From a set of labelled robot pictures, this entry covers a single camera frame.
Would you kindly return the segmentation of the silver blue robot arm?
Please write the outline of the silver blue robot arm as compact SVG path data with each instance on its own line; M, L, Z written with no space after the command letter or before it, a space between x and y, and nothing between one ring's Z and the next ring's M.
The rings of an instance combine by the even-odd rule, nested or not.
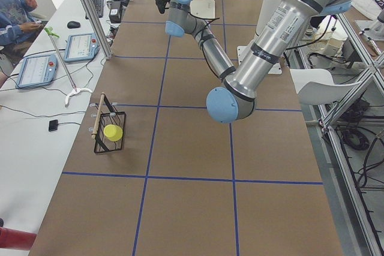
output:
M190 12L192 0L170 0L165 32L174 37L191 35L221 85L206 97L211 118L223 124L249 117L257 103L258 85L278 64L292 40L312 17L343 13L352 0L280 0L266 25L244 46L235 67L212 33L209 23Z

